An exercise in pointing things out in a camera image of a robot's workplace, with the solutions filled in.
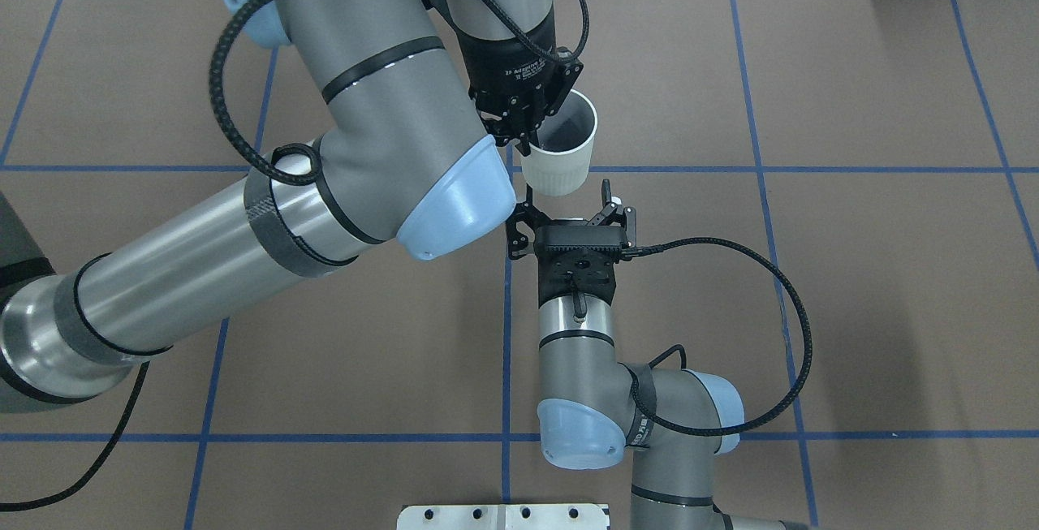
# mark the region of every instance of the white metal plate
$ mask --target white metal plate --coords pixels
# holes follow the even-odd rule
[[[609,511],[598,504],[408,506],[397,530],[609,530]]]

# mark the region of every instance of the grid line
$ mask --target grid line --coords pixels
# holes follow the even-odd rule
[[[263,102],[260,104],[260,123],[257,123],[256,142],[252,148],[257,153],[263,153],[263,133],[267,125],[267,108],[270,106],[270,91],[274,87],[274,69],[277,68],[277,48],[270,52],[270,61],[267,61],[267,81],[263,87]]]
[[[51,17],[47,21],[47,28],[44,28],[44,35],[39,39],[39,47],[36,48],[36,55],[32,58],[32,64],[29,68],[29,75],[26,76],[25,86],[22,88],[22,96],[18,99],[18,106],[15,108],[15,115],[11,116],[10,126],[7,128],[7,135],[4,137],[3,147],[0,148],[0,165],[4,164],[7,160],[7,154],[10,152],[10,147],[15,142],[15,133],[18,131],[18,123],[22,118],[22,111],[25,109],[26,102],[29,101],[29,92],[32,90],[32,83],[36,79],[36,71],[39,69],[41,61],[44,60],[44,52],[47,50],[47,44],[50,42],[51,33],[54,31],[54,24],[57,23],[58,14],[61,11],[61,3],[64,0],[55,0],[54,8],[51,9]]]
[[[762,159],[762,148],[757,137],[757,122],[754,118],[754,103],[750,92],[750,76],[747,69],[746,53],[743,47],[743,33],[740,28],[740,11],[737,0],[729,0],[732,10],[732,28],[736,33],[736,52],[740,60],[740,76],[743,80],[743,99],[747,108],[747,124],[750,128],[750,143],[754,153],[754,167],[757,176],[757,191],[762,201],[762,215],[765,219],[765,234],[769,243],[769,259],[772,264],[779,266],[779,255],[776,249],[775,233],[772,227],[772,209],[769,207],[768,188],[765,184],[765,167]],[[787,348],[787,372],[791,383],[796,378],[794,367],[794,348],[790,340],[790,318],[787,314],[787,301],[783,297],[782,285],[779,280],[773,281],[776,298],[779,301],[779,315],[782,325],[783,344]],[[794,399],[794,424],[798,434],[804,432],[804,419],[801,415],[801,399]],[[798,439],[798,450],[801,456],[801,474],[804,481],[804,496],[808,506],[808,519],[812,526],[819,526],[819,512],[816,507],[816,492],[811,480],[811,462],[808,458],[808,444],[803,439]]]
[[[1013,171],[1010,169],[1010,161],[1007,159],[1007,151],[1003,145],[1003,139],[1000,137],[1000,129],[995,126],[995,117],[992,115],[992,108],[989,105],[988,96],[985,94],[985,86],[981,81],[981,75],[978,74],[978,67],[975,64],[970,43],[967,42],[966,29],[963,27],[963,17],[960,12],[959,1],[949,1],[953,5],[953,16],[956,17],[956,28],[960,34],[960,42],[963,45],[963,53],[966,56],[967,67],[970,69],[971,78],[974,78],[975,86],[978,89],[978,98],[980,98],[981,107],[985,111],[985,120],[988,121],[988,128],[992,133],[992,141],[995,142],[996,153],[1000,154],[1000,163],[1003,164],[1003,171],[1007,177],[1007,185],[1010,187],[1010,193],[1014,198],[1014,207],[1017,208],[1017,215],[1021,219],[1024,238],[1028,240],[1029,248],[1032,249],[1032,261],[1036,265],[1036,270],[1039,270],[1039,247],[1036,246],[1035,234],[1032,233],[1032,226],[1029,223],[1029,216],[1024,212],[1021,195],[1017,192],[1017,183],[1014,181]]]
[[[248,165],[0,165],[0,173],[248,173]],[[1037,175],[1039,167],[916,167],[916,166],[804,166],[804,165],[762,165],[767,175],[812,174],[812,175]],[[511,167],[512,174],[521,167]],[[750,165],[595,165],[588,168],[592,174],[742,174],[756,175],[758,167]]]
[[[110,432],[5,432],[0,433],[0,443],[106,443]],[[763,441],[914,441],[934,440],[1002,440],[1039,439],[1039,429],[947,429],[947,430],[806,430],[761,432],[750,431],[740,434],[741,442]],[[180,443],[196,444],[201,434],[128,432],[119,443]],[[537,432],[513,432],[509,443],[540,443]],[[498,432],[441,432],[441,433],[210,433],[210,444],[272,444],[272,445],[363,445],[363,444],[408,444],[408,443],[501,443]]]
[[[216,403],[216,388],[220,381],[220,366],[223,363],[223,345],[228,341],[230,319],[220,320],[220,335],[216,340],[216,352],[213,354],[213,371],[209,377],[209,393],[206,396],[206,412],[202,421],[202,432],[198,434],[198,452],[195,454],[195,469],[191,475],[191,492],[188,494],[187,511],[184,514],[184,530],[191,530],[194,525],[195,507],[198,504],[198,491],[202,488],[202,473],[206,463],[206,451],[209,448],[209,431],[213,423],[213,405]]]

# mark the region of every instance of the black tape band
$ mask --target black tape band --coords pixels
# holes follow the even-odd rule
[[[621,364],[633,378],[639,381],[639,400],[650,412],[657,412],[657,387],[652,381],[652,368],[648,364]],[[654,422],[649,420],[638,406],[632,418],[632,427],[628,430],[628,446],[646,448],[646,441],[652,434]]]
[[[393,46],[387,49],[382,53],[368,57],[368,59],[361,61],[358,64],[354,64],[353,68],[349,68],[346,72],[336,76],[336,78],[328,82],[328,85],[321,90],[321,97],[325,100],[325,104],[331,104],[331,101],[345,90],[353,83],[359,82],[361,80],[371,76],[379,69],[388,67],[391,63],[397,63],[411,57],[412,55],[418,55],[424,52],[424,50],[442,50],[444,49],[444,42],[441,41],[436,35],[431,35],[431,37],[412,38],[410,42],[400,43],[399,46]]]
[[[169,348],[139,352],[119,347],[101,337],[83,312],[79,300],[79,283],[88,268],[107,256],[97,257],[80,267],[76,274],[68,275],[59,283],[54,291],[55,326],[65,344],[76,353],[102,366],[133,366],[148,362]]]
[[[54,267],[45,258],[16,261],[15,264],[0,268],[0,291],[11,285],[51,274],[54,274]]]
[[[356,257],[334,261],[315,251],[299,235],[294,235],[282,218],[274,203],[271,181],[256,168],[250,168],[243,192],[245,217],[257,241],[273,261],[289,272],[305,279],[317,279],[350,264]]]
[[[537,348],[541,349],[554,341],[565,340],[568,338],[591,338],[595,340],[603,340],[606,343],[613,345],[613,339],[610,338],[609,335],[601,334],[598,332],[590,332],[587,329],[568,329],[566,332],[556,332],[556,334],[552,334],[542,339],[541,343],[537,344]]]
[[[314,149],[319,153],[319,155],[321,154],[322,140],[324,140],[323,136],[314,142]],[[371,235],[366,234],[363,230],[361,230],[361,228],[357,228],[357,224],[353,223],[353,220],[346,215],[343,208],[339,207],[339,202],[336,201],[336,196],[331,194],[331,190],[328,189],[328,181],[324,176],[324,167],[322,167],[321,171],[319,171],[318,180],[314,182],[314,185],[317,186],[318,193],[321,194],[321,201],[325,202],[325,207],[328,208],[329,212],[331,212],[331,217],[336,218],[336,221],[343,227],[343,230],[348,231],[354,238],[366,244],[378,246],[382,242],[385,242],[385,240],[372,238]]]
[[[660,492],[654,492],[652,489],[646,489],[645,487],[639,487],[638,485],[632,484],[632,495],[644,498],[646,500],[652,500],[655,502],[660,502],[662,504],[674,504],[676,506],[690,506],[690,507],[709,507],[714,505],[714,497],[708,496],[707,498],[690,498],[687,496],[672,496],[671,494],[661,494]]]

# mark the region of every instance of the white cup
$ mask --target white cup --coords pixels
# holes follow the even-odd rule
[[[554,116],[538,130],[540,148],[522,157],[523,176],[534,191],[558,197],[576,191],[591,166],[591,150],[598,130],[598,113],[586,95],[570,90]]]

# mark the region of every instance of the blue tape line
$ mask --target blue tape line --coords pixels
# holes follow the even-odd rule
[[[184,530],[191,530],[191,527],[194,525],[194,512],[198,504],[198,489],[202,486],[202,472],[206,463],[206,451],[209,448],[209,430],[213,422],[213,405],[216,402],[216,387],[220,381],[220,365],[223,363],[223,345],[228,341],[228,325],[230,323],[230,319],[223,319],[220,322],[220,335],[216,340],[213,371],[209,377],[209,394],[206,397],[206,412],[202,420],[202,432],[198,435],[195,470],[191,476],[191,493],[188,495],[188,508],[184,514]]]
[[[541,434],[513,433],[513,443],[538,443]],[[983,430],[851,430],[851,431],[776,431],[743,432],[744,442],[761,441],[912,441],[917,439],[1039,439],[1039,429],[983,429]]]
[[[756,168],[740,165],[660,166],[604,165],[589,167],[593,174],[752,174]]]
[[[750,94],[750,76],[747,71],[747,58],[744,53],[743,32],[740,28],[740,11],[737,0],[729,0],[732,10],[732,28],[736,33],[736,50],[740,60],[740,76],[743,80],[743,100],[747,108],[747,124],[750,127],[750,143],[754,152],[754,167],[757,174],[757,192],[762,201],[762,213],[765,218],[765,234],[769,242],[769,258],[772,264],[779,266],[779,257],[776,251],[775,234],[772,228],[772,211],[769,207],[768,188],[765,185],[765,167],[762,160],[762,148],[757,137],[757,122],[754,118],[754,104]],[[773,281],[776,291],[776,298],[779,300],[779,311],[782,319],[783,344],[787,347],[787,372],[791,383],[796,378],[794,368],[794,349],[790,341],[790,320],[787,316],[787,301],[783,298],[782,286],[779,281]],[[794,422],[798,433],[804,432],[804,420],[801,416],[801,400],[794,400]],[[812,526],[819,526],[819,513],[816,507],[816,492],[811,480],[811,463],[808,460],[808,444],[802,440],[798,441],[798,448],[801,453],[801,473],[804,477],[804,494],[808,506],[808,519]]]
[[[0,443],[108,443],[110,432],[3,432]],[[119,443],[197,443],[197,434],[124,433]]]
[[[985,86],[982,85],[981,76],[978,74],[978,67],[975,64],[974,54],[970,52],[970,43],[967,42],[967,33],[963,27],[963,17],[960,15],[960,4],[957,0],[949,0],[953,5],[953,16],[956,17],[956,28],[960,33],[960,42],[963,43],[963,53],[967,57],[967,67],[970,68],[970,75],[974,78],[975,86],[978,88],[978,98],[981,99],[981,107],[985,111],[985,120],[988,121],[988,128],[992,133],[992,140],[995,142],[996,153],[1000,154],[1000,161],[1003,163],[1003,171],[1007,176],[1007,185],[1010,193],[1014,197],[1014,206],[1017,208],[1017,215],[1021,219],[1021,227],[1024,230],[1024,238],[1028,240],[1029,248],[1032,249],[1032,261],[1039,270],[1039,247],[1036,246],[1035,234],[1032,233],[1032,226],[1029,223],[1029,216],[1024,212],[1024,205],[1021,202],[1020,193],[1017,192],[1017,183],[1010,169],[1010,161],[1007,159],[1007,151],[1003,147],[1003,139],[1000,137],[1000,130],[995,126],[995,117],[992,116],[992,109],[988,104],[988,96],[985,95]]]
[[[502,435],[497,432],[473,433],[372,433],[372,434],[335,434],[335,433],[274,433],[250,434],[228,433],[210,434],[209,443],[295,443],[295,444],[361,444],[361,443],[501,443]]]
[[[267,64],[267,83],[263,87],[263,102],[260,104],[260,122],[257,123],[257,137],[252,148],[257,153],[263,153],[263,133],[267,126],[267,108],[270,106],[270,90],[274,87],[274,69],[277,68],[277,48],[270,52]]]
[[[923,175],[1004,175],[1003,167],[851,167],[763,165],[766,174],[923,174]],[[247,173],[248,165],[0,165],[11,173]],[[520,167],[512,167],[513,174]],[[1017,175],[1039,174],[1039,167],[1010,167]],[[589,169],[593,174],[756,174],[757,167],[744,166],[656,166],[611,165]]]
[[[242,174],[248,170],[248,165],[0,165],[0,171],[46,174]]]
[[[36,48],[36,56],[32,58],[32,67],[29,68],[29,76],[25,79],[25,86],[22,87],[22,96],[18,99],[18,106],[15,108],[15,115],[10,121],[10,126],[7,128],[7,136],[4,137],[3,148],[0,148],[0,165],[4,164],[7,160],[7,154],[10,152],[11,142],[15,142],[15,131],[18,131],[18,123],[22,120],[22,111],[25,109],[25,104],[29,100],[29,91],[32,90],[32,82],[36,79],[36,71],[39,69],[39,63],[44,59],[44,51],[47,49],[47,44],[50,42],[51,33],[54,31],[54,24],[58,20],[58,12],[61,9],[61,3],[64,0],[54,1],[54,8],[51,9],[51,17],[47,22],[47,28],[44,30],[44,35],[39,39],[39,47]]]
[[[916,439],[1039,439],[1039,430],[864,430],[805,432],[807,441],[912,441]]]
[[[108,432],[4,432],[0,443],[106,443]],[[540,443],[537,432],[513,432],[510,443]],[[920,439],[1039,439],[1039,429],[981,429],[981,430],[847,430],[847,431],[750,431],[740,434],[745,442],[762,441],[912,441]],[[126,433],[119,443],[197,443],[201,434],[178,433]],[[497,432],[445,432],[445,433],[211,433],[207,443],[242,444],[394,444],[394,443],[501,443]]]
[[[541,433],[539,432],[515,432],[509,434],[509,440],[513,443],[540,443]]]
[[[505,150],[505,166],[513,171],[512,145]],[[512,473],[510,463],[512,449],[510,434],[512,432],[512,261],[508,256],[508,245],[505,253],[505,302],[502,306],[502,503],[512,500]]]

